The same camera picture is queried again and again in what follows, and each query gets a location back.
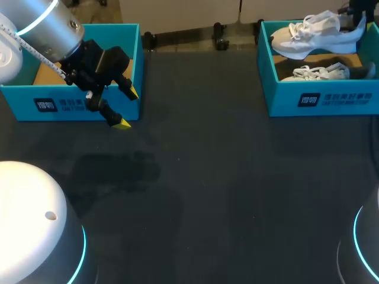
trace caster wheel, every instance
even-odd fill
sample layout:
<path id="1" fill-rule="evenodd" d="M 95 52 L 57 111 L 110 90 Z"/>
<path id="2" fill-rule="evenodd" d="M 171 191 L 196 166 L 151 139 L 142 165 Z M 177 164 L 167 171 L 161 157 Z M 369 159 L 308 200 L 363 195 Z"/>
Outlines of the caster wheel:
<path id="1" fill-rule="evenodd" d="M 147 31 L 143 35 L 143 48 L 147 50 L 153 50 L 158 43 L 158 38 L 156 34 L 152 34 L 150 31 Z"/>
<path id="2" fill-rule="evenodd" d="M 227 50 L 229 47 L 229 40 L 224 40 L 222 38 L 226 27 L 226 25 L 221 25 L 219 22 L 213 25 L 212 39 L 214 40 L 216 50 L 218 51 Z"/>
<path id="3" fill-rule="evenodd" d="M 258 22 L 253 23 L 253 36 L 255 44 L 259 42 L 259 33 L 261 32 L 261 25 L 264 20 L 260 19 Z"/>

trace black table surface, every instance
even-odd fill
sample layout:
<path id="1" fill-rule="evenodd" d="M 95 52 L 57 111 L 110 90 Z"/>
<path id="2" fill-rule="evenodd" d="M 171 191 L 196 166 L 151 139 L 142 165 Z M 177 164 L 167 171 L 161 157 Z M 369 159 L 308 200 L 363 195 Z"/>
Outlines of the black table surface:
<path id="1" fill-rule="evenodd" d="M 269 118 L 256 53 L 146 55 L 129 131 L 16 122 L 0 159 L 62 186 L 99 284 L 339 283 L 339 238 L 377 184 L 371 117 Z"/>

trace shoe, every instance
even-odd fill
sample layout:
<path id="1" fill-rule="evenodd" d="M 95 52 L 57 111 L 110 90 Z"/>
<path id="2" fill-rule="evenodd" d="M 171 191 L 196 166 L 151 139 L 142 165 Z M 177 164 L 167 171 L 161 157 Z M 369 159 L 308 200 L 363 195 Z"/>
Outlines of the shoe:
<path id="1" fill-rule="evenodd" d="M 348 25 L 351 17 L 337 15 L 330 11 L 318 15 L 306 16 L 303 22 L 291 23 L 271 35 L 271 46 L 277 53 L 290 58 L 302 60 L 315 49 L 325 49 L 332 53 L 348 54 L 356 52 L 356 43 L 362 37 L 366 17 L 355 30 L 340 32 L 341 25 Z"/>
<path id="2" fill-rule="evenodd" d="M 375 76 L 375 72 L 376 67 L 373 62 L 370 62 L 366 67 L 355 68 L 346 67 L 342 63 L 336 63 L 327 68 L 317 67 L 309 69 L 309 66 L 303 66 L 294 70 L 294 76 L 285 78 L 282 80 L 282 82 L 372 79 Z"/>

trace printed logo on box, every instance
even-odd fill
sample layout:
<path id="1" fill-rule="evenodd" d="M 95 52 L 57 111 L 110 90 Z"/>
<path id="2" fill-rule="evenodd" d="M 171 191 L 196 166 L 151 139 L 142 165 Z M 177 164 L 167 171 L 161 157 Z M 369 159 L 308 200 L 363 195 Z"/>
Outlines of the printed logo on box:
<path id="1" fill-rule="evenodd" d="M 320 93 L 302 93 L 298 107 L 315 107 L 320 99 Z"/>
<path id="2" fill-rule="evenodd" d="M 327 93 L 322 101 L 323 106 L 331 105 L 366 105 L 369 104 L 372 93 Z"/>
<path id="3" fill-rule="evenodd" d="M 34 99 L 34 103 L 39 112 L 57 112 L 53 99 Z"/>

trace white robot body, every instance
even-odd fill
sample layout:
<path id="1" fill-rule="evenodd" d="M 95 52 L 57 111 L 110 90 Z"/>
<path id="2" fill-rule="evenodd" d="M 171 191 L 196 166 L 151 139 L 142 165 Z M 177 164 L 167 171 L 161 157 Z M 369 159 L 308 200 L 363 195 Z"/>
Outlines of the white robot body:
<path id="1" fill-rule="evenodd" d="M 43 170 L 0 162 L 0 283 L 95 284 L 84 228 Z"/>
<path id="2" fill-rule="evenodd" d="M 0 22 L 13 30 L 15 25 L 0 13 Z M 0 31 L 0 85 L 16 77 L 23 66 L 23 51 L 19 43 L 3 31 Z"/>

